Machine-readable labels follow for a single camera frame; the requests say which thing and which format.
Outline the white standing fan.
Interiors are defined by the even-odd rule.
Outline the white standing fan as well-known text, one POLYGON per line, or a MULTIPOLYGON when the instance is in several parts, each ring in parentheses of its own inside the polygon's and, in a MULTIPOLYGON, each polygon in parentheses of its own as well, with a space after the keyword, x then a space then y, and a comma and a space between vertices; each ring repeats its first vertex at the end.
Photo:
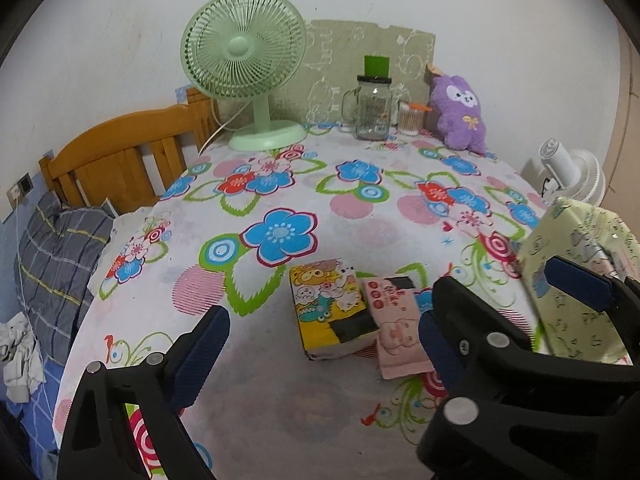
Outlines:
POLYGON ((600 206, 605 194, 605 174, 597 157, 583 148, 569 150, 550 138, 541 144, 537 158, 529 159, 521 176, 550 205, 559 197, 600 206))

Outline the pink tissue pack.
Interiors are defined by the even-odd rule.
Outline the pink tissue pack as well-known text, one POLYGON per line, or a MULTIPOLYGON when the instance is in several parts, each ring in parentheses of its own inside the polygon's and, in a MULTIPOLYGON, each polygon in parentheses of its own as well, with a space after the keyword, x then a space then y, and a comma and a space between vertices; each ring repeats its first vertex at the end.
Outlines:
POLYGON ((376 326, 378 366, 385 380, 434 372, 419 338, 421 312, 416 288, 405 275, 361 280, 370 315, 376 326))

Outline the beige door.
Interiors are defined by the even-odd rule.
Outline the beige door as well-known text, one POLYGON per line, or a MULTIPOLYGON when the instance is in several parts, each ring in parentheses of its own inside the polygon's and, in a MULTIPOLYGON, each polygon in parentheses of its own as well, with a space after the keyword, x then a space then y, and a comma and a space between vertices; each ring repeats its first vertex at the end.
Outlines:
POLYGON ((610 145, 604 162, 606 191, 602 206, 619 214, 639 234, 639 52, 620 31, 620 92, 610 145))

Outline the white crumpled cloth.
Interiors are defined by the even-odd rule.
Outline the white crumpled cloth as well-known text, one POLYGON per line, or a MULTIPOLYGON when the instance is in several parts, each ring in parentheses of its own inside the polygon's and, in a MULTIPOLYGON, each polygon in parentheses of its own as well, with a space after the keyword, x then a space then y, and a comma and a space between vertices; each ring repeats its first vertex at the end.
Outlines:
POLYGON ((1 324, 1 371, 6 398, 25 404, 46 382, 39 342, 24 313, 1 324))

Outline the wall power socket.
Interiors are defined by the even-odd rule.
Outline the wall power socket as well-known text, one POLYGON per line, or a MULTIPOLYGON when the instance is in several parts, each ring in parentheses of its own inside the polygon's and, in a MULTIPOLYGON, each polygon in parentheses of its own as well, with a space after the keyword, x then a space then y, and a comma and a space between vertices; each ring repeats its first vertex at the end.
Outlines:
POLYGON ((33 188, 34 184, 30 174, 24 174, 23 177, 19 178, 12 188, 6 192, 6 197, 11 207, 15 209, 33 188))

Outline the green patterned board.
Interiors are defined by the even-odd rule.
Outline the green patterned board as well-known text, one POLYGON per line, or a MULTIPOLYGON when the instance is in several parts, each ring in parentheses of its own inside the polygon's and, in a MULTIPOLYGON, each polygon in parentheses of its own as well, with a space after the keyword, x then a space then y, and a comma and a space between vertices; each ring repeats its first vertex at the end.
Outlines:
POLYGON ((374 23, 315 20, 306 24, 306 52, 296 74, 269 97, 270 114, 301 124, 323 124, 342 119, 343 94, 355 88, 364 73, 367 55, 390 60, 396 100, 426 102, 425 81, 433 62, 436 36, 399 26, 374 23))

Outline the green desk fan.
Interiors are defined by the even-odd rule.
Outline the green desk fan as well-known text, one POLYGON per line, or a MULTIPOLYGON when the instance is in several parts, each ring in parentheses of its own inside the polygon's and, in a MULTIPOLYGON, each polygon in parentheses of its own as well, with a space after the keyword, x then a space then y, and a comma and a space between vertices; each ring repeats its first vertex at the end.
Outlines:
POLYGON ((229 139, 238 152, 285 148, 306 138, 298 122, 270 117, 269 96, 296 74, 306 52, 305 22, 288 0, 212 0, 190 19, 180 54, 199 92, 247 101, 253 122, 229 139))

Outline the toothpick jar orange lid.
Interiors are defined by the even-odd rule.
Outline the toothpick jar orange lid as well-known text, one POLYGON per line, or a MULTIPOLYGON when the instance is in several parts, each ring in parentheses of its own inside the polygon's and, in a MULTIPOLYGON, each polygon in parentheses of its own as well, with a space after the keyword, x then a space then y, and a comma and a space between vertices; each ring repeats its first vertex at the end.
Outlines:
POLYGON ((404 136, 417 136, 423 129, 425 115, 430 106, 408 101, 398 102, 397 130, 404 136))

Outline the grey plaid pillow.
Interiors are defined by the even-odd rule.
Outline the grey plaid pillow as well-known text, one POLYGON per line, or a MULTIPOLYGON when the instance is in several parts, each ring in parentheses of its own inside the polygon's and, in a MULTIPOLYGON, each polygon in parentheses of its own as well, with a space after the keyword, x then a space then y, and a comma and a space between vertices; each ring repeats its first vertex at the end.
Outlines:
POLYGON ((35 206, 17 246, 17 299, 40 350, 64 365, 93 300, 88 284, 110 240, 114 214, 74 208, 47 192, 35 206))

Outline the floral tablecloth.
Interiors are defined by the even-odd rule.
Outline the floral tablecloth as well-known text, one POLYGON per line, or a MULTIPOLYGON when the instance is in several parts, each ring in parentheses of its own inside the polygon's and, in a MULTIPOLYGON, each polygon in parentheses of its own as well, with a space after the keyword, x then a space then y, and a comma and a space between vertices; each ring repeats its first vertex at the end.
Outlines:
POLYGON ((85 367, 136 365, 166 351, 213 306, 229 338, 182 416, 221 479, 424 479, 416 459, 444 392, 433 374, 384 379, 373 349, 312 362, 288 272, 307 295, 358 278, 405 275, 421 308, 450 275, 544 348, 513 247, 544 204, 490 153, 428 134, 364 142, 337 129, 265 153, 212 145, 171 185, 101 273, 64 368, 62 434, 85 367))

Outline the yellow cartoon tissue pack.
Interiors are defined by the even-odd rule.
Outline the yellow cartoon tissue pack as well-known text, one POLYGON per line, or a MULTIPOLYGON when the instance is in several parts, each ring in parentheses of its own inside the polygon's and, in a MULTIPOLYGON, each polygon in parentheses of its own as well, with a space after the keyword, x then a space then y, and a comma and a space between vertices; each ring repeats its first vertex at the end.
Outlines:
POLYGON ((373 321, 349 262, 331 258, 288 271, 297 327, 311 361, 342 358, 374 345, 373 321))

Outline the purple plush bunny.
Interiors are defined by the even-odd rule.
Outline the purple plush bunny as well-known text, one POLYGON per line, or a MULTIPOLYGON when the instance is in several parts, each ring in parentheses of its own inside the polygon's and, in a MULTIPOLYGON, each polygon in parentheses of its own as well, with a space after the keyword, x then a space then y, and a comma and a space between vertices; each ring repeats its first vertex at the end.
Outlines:
POLYGON ((446 148, 486 153, 486 126, 480 100, 469 83, 458 75, 446 75, 427 65, 425 80, 430 86, 425 125, 446 148))

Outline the glass mason jar mug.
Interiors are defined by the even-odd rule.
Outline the glass mason jar mug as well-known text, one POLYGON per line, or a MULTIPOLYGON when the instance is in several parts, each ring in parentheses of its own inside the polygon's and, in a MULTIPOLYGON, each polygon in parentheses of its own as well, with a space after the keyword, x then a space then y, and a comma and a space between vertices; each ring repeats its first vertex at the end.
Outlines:
POLYGON ((384 141, 390 132, 393 92, 390 59, 366 55, 355 88, 344 92, 341 127, 359 140, 384 141))

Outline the yellow cartoon storage box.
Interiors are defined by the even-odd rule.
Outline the yellow cartoon storage box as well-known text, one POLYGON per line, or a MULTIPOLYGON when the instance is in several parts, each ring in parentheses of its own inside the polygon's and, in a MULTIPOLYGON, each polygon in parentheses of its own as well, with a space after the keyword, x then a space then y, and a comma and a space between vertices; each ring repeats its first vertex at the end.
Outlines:
POLYGON ((631 363, 605 312, 611 282, 639 277, 639 243, 618 214, 556 198, 518 250, 518 266, 551 354, 631 363))

